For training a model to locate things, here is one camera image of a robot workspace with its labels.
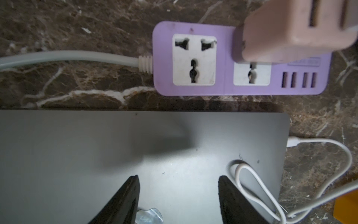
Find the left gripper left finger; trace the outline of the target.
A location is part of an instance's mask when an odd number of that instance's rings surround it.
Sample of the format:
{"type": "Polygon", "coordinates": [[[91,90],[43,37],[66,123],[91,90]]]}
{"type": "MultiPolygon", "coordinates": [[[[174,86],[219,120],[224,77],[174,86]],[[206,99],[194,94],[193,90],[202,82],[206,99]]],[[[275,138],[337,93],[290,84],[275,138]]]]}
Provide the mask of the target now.
{"type": "Polygon", "coordinates": [[[134,224],[139,193],[139,177],[129,177],[89,224],[134,224]]]}

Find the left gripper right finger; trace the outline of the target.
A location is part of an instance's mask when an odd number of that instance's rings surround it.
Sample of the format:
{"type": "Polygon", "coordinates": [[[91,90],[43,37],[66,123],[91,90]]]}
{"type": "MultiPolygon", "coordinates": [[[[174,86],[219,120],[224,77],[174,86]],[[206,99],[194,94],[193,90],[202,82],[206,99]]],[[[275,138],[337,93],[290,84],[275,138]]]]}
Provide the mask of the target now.
{"type": "Polygon", "coordinates": [[[267,223],[227,176],[219,177],[218,187],[224,224],[267,223]]]}

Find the pink charger adapter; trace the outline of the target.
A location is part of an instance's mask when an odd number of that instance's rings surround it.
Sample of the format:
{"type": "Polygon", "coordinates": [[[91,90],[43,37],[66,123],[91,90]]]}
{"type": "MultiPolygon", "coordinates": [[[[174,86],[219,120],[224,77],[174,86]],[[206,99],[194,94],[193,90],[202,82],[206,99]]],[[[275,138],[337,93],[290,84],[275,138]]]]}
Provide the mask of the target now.
{"type": "Polygon", "coordinates": [[[268,1],[233,35],[235,62],[290,63],[352,46],[357,1],[268,1]]]}

